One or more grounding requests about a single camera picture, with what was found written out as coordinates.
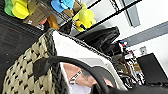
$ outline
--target white cloth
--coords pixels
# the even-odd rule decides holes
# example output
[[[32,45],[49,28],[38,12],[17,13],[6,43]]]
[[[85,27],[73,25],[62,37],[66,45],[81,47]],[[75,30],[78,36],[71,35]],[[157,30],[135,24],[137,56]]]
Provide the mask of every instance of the white cloth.
[[[78,84],[69,85],[69,89],[70,94],[89,94],[91,92],[91,88]]]
[[[53,39],[55,42],[55,48],[57,50],[58,56],[65,56],[70,58],[100,58],[104,65],[107,66],[109,72],[113,75],[117,88],[121,90],[127,90],[124,84],[122,83],[121,79],[117,75],[113,65],[109,60],[106,58],[97,55],[96,53],[88,50],[85,47],[77,44],[74,40],[70,39],[69,37],[65,37],[60,35],[58,32],[53,32]]]

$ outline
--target wall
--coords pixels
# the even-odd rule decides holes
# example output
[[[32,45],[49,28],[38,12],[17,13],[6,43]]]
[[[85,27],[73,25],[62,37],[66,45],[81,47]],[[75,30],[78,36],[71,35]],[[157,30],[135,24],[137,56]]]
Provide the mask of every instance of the wall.
[[[142,42],[140,44],[129,47],[128,49],[134,50],[137,57],[141,56],[139,48],[146,46],[147,54],[154,53],[166,75],[168,75],[168,34],[160,37]]]
[[[87,5],[89,6],[95,1],[96,0],[83,0],[82,2],[87,3]],[[121,9],[120,0],[116,0],[116,2]],[[142,0],[141,2],[139,2],[136,6],[141,25],[136,28],[129,26],[124,12],[111,18],[102,25],[106,28],[111,26],[118,26],[121,33],[118,39],[124,39],[133,34],[168,21],[167,4],[168,0]],[[95,18],[97,21],[100,21],[115,12],[109,0],[102,0],[96,6],[91,8],[91,10],[95,13]]]

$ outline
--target black handle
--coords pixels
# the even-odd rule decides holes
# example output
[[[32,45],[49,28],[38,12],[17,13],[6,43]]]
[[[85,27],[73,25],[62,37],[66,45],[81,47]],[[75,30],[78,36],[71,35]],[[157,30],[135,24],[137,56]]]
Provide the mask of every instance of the black handle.
[[[103,94],[108,94],[109,89],[103,79],[103,77],[98,74],[94,69],[92,69],[89,65],[85,64],[82,61],[79,61],[77,59],[69,58],[69,57],[63,57],[63,56],[53,56],[49,58],[41,58],[33,63],[33,74],[35,77],[40,77],[42,75],[45,75],[51,65],[53,63],[59,64],[59,62],[66,62],[73,65],[76,65],[86,71],[88,71],[94,79],[97,81],[98,85],[100,86],[100,89]]]

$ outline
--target woven basket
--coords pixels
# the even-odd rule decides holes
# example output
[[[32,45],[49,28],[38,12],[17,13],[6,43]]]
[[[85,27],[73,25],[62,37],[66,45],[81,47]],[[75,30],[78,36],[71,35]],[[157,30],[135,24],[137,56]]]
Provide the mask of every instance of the woven basket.
[[[38,79],[33,75],[33,63],[40,58],[56,55],[52,32],[39,40],[15,61],[4,79],[3,94],[68,94],[68,86],[59,64]]]

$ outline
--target yellow object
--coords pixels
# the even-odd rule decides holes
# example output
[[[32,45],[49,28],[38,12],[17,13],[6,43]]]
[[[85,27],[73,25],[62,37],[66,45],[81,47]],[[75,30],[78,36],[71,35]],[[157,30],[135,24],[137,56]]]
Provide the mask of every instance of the yellow object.
[[[12,0],[12,13],[20,19],[25,19],[29,15],[27,0]]]
[[[82,23],[85,28],[90,28],[92,24],[96,23],[96,20],[94,19],[94,13],[87,9],[87,6],[85,3],[82,3],[82,9],[73,17],[73,20],[78,20],[79,22],[75,23],[77,30],[82,32],[84,31],[83,28],[79,27]]]
[[[75,26],[76,26],[77,28],[81,28],[81,27],[80,27],[81,24],[83,24],[82,21],[76,21],[76,22],[75,22]]]

